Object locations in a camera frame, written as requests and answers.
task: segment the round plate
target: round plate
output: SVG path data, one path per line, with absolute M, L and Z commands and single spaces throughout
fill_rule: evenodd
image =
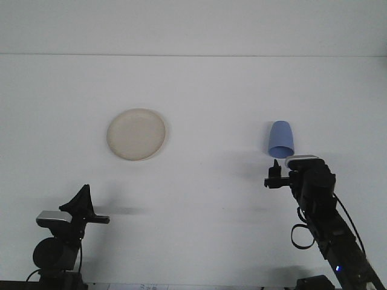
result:
M 107 141 L 117 156 L 143 160 L 156 153 L 165 135 L 165 125 L 159 115 L 148 109 L 131 109 L 111 122 Z

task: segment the blue cup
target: blue cup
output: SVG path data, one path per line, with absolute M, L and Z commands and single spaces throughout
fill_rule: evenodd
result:
M 268 141 L 268 153 L 274 158 L 286 158 L 294 154 L 293 133 L 288 122 L 274 122 Z

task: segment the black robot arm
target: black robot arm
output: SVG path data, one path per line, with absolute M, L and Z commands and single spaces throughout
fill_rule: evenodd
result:
M 289 186 L 301 209 L 303 221 L 328 260 L 343 290 L 386 290 L 368 263 L 356 237 L 336 210 L 336 177 L 324 160 L 313 156 L 292 156 L 285 160 L 291 170 L 281 177 L 281 167 L 274 161 L 265 186 L 277 189 Z

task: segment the beige plate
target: beige plate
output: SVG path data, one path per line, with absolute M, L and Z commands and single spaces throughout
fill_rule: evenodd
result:
M 131 109 L 111 122 L 107 140 L 117 156 L 143 160 L 161 147 L 165 135 L 165 125 L 159 115 L 148 109 Z

